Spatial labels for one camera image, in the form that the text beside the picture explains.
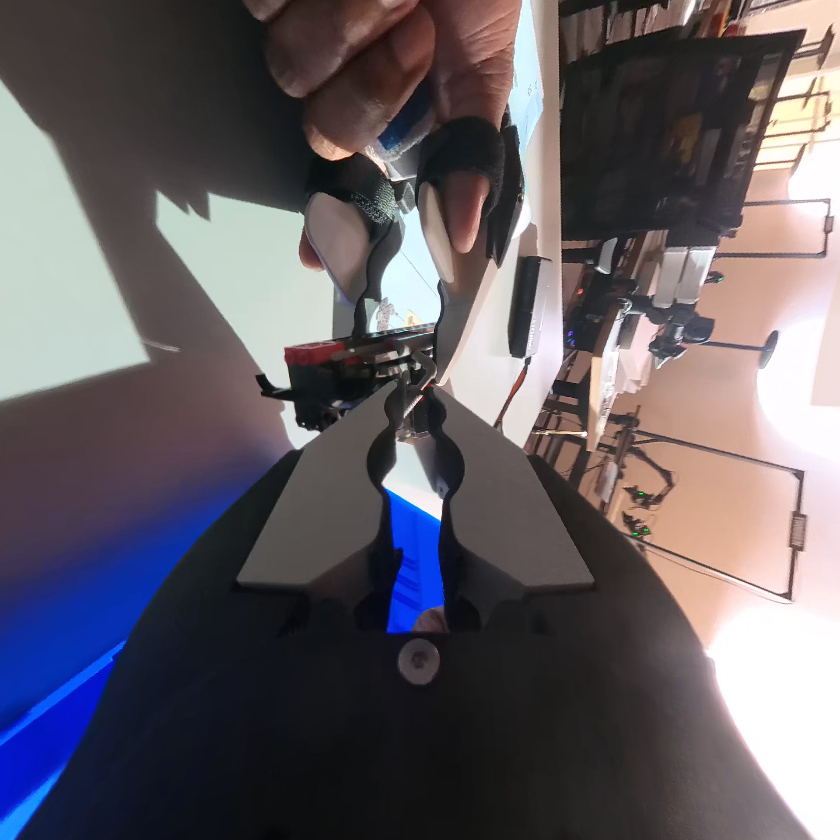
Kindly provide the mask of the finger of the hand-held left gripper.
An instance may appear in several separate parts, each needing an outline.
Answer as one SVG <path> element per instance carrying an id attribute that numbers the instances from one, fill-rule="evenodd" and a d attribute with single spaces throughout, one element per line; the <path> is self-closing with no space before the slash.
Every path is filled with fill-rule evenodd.
<path id="1" fill-rule="evenodd" d="M 350 299 L 346 301 L 340 290 L 333 295 L 332 335 L 335 338 L 359 338 L 367 333 L 382 331 L 377 315 L 385 299 L 383 281 L 385 271 L 399 253 L 405 234 L 405 224 L 398 217 L 392 225 L 376 230 L 379 235 L 371 245 L 369 255 L 351 283 Z"/>
<path id="2" fill-rule="evenodd" d="M 482 224 L 467 253 L 452 247 L 446 237 L 435 246 L 435 268 L 441 309 L 435 328 L 436 387 L 444 387 L 461 363 L 473 334 L 483 325 L 496 325 L 508 339 L 513 288 L 518 272 L 519 238 L 498 264 L 488 256 L 490 235 Z"/>

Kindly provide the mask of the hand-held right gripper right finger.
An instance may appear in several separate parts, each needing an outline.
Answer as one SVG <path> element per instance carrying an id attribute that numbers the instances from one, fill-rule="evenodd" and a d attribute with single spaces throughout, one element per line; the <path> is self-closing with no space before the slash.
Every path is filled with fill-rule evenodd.
<path id="1" fill-rule="evenodd" d="M 441 387 L 425 404 L 447 623 L 485 624 L 505 602 L 591 590 L 593 574 L 524 451 Z"/>

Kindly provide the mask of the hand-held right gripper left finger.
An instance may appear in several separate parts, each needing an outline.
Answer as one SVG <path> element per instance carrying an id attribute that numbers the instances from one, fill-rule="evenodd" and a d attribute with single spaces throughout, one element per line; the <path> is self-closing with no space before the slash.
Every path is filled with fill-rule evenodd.
<path id="1" fill-rule="evenodd" d="M 387 621 L 401 555 L 383 482 L 396 464 L 404 382 L 368 397 L 301 451 L 236 582 L 333 600 L 357 621 Z"/>

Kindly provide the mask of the toy brick vehicle model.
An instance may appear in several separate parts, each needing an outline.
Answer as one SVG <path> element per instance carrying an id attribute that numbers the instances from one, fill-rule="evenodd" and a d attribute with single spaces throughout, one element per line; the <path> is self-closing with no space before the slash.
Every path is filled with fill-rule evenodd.
<path id="1" fill-rule="evenodd" d="M 285 348 L 288 386 L 273 385 L 265 374 L 255 379 L 262 396 L 293 405 L 299 428 L 320 433 L 385 385 L 400 382 L 410 370 L 412 352 L 421 350 L 434 357 L 434 343 L 434 326 L 421 324 L 299 344 Z M 417 382 L 421 373 L 412 367 Z"/>

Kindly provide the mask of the grey toy spring shock piece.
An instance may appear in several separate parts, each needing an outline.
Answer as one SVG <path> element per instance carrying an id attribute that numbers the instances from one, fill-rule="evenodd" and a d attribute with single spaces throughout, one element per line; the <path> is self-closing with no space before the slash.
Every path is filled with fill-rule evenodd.
<path id="1" fill-rule="evenodd" d="M 402 388 L 402 418 L 407 419 L 417 405 L 424 399 L 426 392 L 437 383 L 438 368 L 434 357 L 421 350 L 415 350 L 410 356 L 409 371 L 400 377 Z M 412 365 L 421 375 L 417 382 L 412 379 Z"/>

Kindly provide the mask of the white desk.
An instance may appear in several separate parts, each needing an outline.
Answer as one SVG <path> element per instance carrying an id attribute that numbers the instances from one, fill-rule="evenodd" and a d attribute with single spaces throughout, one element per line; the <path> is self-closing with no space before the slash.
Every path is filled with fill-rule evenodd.
<path id="1" fill-rule="evenodd" d="M 311 327 L 312 156 L 243 2 L 2 2 L 2 729 L 130 634 L 196 538 L 291 447 L 254 360 L 159 228 Z"/>

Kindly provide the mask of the person's left hand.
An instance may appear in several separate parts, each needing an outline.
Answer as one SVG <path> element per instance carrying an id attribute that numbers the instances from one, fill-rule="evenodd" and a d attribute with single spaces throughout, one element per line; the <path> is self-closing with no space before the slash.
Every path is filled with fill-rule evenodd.
<path id="1" fill-rule="evenodd" d="M 516 1 L 245 1 L 264 28 L 278 88 L 302 101 L 312 151 L 329 161 L 373 150 L 398 113 L 429 86 L 427 152 L 454 252 L 476 246 L 497 201 L 499 139 L 511 93 L 522 3 Z"/>

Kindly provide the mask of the black flat box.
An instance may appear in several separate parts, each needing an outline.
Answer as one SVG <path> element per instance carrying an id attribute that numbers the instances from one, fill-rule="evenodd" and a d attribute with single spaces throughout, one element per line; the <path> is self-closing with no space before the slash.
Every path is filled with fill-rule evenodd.
<path id="1" fill-rule="evenodd" d="M 552 269 L 553 262 L 546 257 L 518 258 L 507 333 L 512 358 L 527 361 L 538 351 Z"/>

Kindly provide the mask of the background work table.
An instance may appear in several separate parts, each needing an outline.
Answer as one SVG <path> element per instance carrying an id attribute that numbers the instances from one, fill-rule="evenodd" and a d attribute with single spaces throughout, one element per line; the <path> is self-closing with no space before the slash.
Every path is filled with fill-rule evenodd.
<path id="1" fill-rule="evenodd" d="M 659 327 L 643 314 L 624 313 L 616 299 L 627 293 L 652 294 L 658 282 L 662 233 L 648 233 L 625 246 L 610 276 L 593 274 L 586 303 L 596 315 L 590 388 L 586 397 L 586 449 L 597 450 L 615 399 L 637 393 L 647 383 L 653 363 L 648 345 Z"/>

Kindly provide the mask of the black office chair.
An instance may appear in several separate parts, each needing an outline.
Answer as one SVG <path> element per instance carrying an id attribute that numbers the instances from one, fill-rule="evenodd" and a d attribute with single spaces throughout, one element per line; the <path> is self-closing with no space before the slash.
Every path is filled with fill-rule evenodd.
<path id="1" fill-rule="evenodd" d="M 561 72 L 566 241 L 664 230 L 717 246 L 742 210 L 770 115 L 805 30 L 733 38 L 666 31 Z"/>

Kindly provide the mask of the black round base stand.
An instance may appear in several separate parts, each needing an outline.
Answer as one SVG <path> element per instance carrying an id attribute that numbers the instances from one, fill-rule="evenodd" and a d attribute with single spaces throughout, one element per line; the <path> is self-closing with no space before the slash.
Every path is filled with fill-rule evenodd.
<path id="1" fill-rule="evenodd" d="M 760 371 L 764 370 L 770 363 L 780 338 L 778 330 L 772 331 L 761 345 L 708 341 L 703 346 L 720 350 L 736 350 L 757 355 L 757 366 Z"/>

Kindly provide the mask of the blue plastic bin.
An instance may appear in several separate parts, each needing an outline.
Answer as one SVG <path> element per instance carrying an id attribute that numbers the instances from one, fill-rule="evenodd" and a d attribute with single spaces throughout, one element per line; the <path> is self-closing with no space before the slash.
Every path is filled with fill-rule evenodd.
<path id="1" fill-rule="evenodd" d="M 441 606 L 437 567 L 442 501 L 429 492 L 396 485 L 392 534 L 403 551 L 394 586 L 387 633 L 408 634 L 420 615 Z M 1 739 L 1 838 L 16 838 L 66 768 L 86 730 L 125 640 L 40 700 Z"/>

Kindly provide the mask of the black rectangular metal frame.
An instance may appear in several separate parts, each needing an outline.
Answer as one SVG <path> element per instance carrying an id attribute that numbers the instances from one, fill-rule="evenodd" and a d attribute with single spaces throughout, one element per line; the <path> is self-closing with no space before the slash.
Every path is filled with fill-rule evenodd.
<path id="1" fill-rule="evenodd" d="M 712 580 L 719 581 L 726 585 L 731 585 L 740 590 L 757 596 L 765 601 L 777 604 L 792 604 L 795 601 L 795 583 L 796 576 L 799 569 L 799 559 L 801 554 L 805 551 L 805 542 L 807 535 L 808 519 L 803 510 L 803 497 L 805 485 L 805 472 L 802 469 L 797 469 L 783 464 L 771 462 L 762 458 L 755 458 L 749 455 L 742 455 L 730 452 L 724 449 L 711 447 L 704 444 L 696 444 L 687 440 L 671 437 L 663 434 L 649 432 L 639 427 L 628 428 L 627 431 L 631 434 L 631 447 L 640 447 L 652 444 L 673 445 L 680 448 L 686 448 L 704 455 L 716 456 L 724 459 L 734 460 L 739 463 L 750 465 L 754 467 L 761 467 L 765 469 L 772 469 L 785 473 L 790 476 L 795 483 L 794 505 L 791 511 L 790 525 L 788 528 L 788 550 L 789 563 L 786 572 L 785 589 L 782 591 L 773 591 L 772 589 L 753 583 L 747 579 L 730 574 L 724 570 L 720 570 L 707 563 L 702 563 L 690 558 L 683 553 L 667 549 L 650 541 L 645 541 L 642 537 L 629 534 L 627 539 L 634 542 L 639 549 L 651 550 L 658 557 L 674 562 L 681 568 L 688 569 L 695 573 L 703 574 Z"/>

